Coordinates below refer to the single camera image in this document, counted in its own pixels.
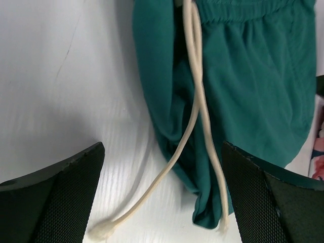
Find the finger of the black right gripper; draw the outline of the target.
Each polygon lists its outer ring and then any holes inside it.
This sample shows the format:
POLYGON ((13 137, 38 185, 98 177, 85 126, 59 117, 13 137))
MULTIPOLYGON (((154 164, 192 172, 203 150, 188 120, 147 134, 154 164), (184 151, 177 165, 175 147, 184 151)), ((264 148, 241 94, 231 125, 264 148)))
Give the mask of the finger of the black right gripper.
POLYGON ((316 77, 316 94, 324 97, 324 75, 316 77))

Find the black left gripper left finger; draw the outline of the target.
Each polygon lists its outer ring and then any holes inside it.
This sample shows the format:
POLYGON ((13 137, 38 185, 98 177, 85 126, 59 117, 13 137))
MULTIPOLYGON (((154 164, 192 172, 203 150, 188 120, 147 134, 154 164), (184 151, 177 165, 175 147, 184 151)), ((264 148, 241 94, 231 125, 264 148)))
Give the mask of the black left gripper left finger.
POLYGON ((1 183, 1 242, 82 242, 104 157, 98 142, 1 183))

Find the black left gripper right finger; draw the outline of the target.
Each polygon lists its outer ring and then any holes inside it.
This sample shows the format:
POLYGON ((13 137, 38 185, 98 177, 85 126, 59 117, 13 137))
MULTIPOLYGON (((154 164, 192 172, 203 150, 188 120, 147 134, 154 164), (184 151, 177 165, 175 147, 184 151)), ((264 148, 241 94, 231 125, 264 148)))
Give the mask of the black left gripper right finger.
POLYGON ((323 242, 323 182, 228 142, 221 154, 242 242, 323 242))

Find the pink shark print shorts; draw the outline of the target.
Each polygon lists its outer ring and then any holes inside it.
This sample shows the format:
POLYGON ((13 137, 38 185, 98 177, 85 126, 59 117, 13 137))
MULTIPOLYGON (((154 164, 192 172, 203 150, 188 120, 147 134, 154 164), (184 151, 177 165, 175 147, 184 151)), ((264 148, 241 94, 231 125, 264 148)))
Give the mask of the pink shark print shorts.
POLYGON ((323 125, 318 129, 311 155, 308 176, 323 181, 323 125))

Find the green shorts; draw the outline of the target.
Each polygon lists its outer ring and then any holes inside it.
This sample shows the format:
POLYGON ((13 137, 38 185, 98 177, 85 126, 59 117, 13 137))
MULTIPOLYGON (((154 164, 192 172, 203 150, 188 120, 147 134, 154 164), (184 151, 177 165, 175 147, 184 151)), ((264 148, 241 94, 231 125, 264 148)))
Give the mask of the green shorts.
POLYGON ((197 196, 192 220, 226 231, 233 212, 221 147, 228 141, 284 168, 313 121, 315 1, 135 1, 140 81, 168 161, 122 216, 96 224, 108 239, 173 170, 197 196))

